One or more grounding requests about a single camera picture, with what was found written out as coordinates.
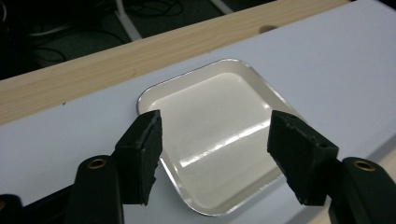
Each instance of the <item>brass screw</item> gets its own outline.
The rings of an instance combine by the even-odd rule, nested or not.
[[[106,164],[107,164],[107,160],[105,159],[95,159],[90,161],[90,163],[88,163],[88,168],[95,170],[106,166]]]
[[[6,202],[0,201],[0,211],[6,207]]]
[[[375,171],[375,167],[367,161],[354,161],[353,164],[363,171]]]

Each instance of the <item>dark floor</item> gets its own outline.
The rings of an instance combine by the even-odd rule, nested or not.
[[[233,11],[270,1],[223,0]],[[143,38],[223,15],[209,0],[123,2]],[[0,0],[0,3],[6,6],[0,31],[6,30],[4,27],[8,31],[0,33],[1,79],[131,41],[114,13],[114,0],[68,0],[64,5],[50,0]]]

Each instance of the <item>white tray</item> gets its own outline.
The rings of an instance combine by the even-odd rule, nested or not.
[[[144,91],[138,112],[160,109],[161,161],[198,213],[232,212],[281,176],[266,152],[273,109],[295,114],[246,63],[221,60]]]

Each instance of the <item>metal tray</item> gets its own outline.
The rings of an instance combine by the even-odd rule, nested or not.
[[[137,107],[161,110],[161,161],[198,213],[226,215],[281,176],[266,152],[271,111],[295,113],[246,63],[221,60],[157,84]]]

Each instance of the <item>white table surface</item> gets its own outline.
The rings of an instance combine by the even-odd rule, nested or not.
[[[71,185],[82,161],[114,150],[145,89],[224,58],[249,63],[340,147],[340,160],[370,159],[396,142],[395,40],[395,11],[359,0],[7,123],[0,194],[28,204]],[[161,165],[156,177],[147,207],[124,205],[125,223],[303,223],[293,219],[304,208],[284,179],[228,216],[204,217],[182,202]]]

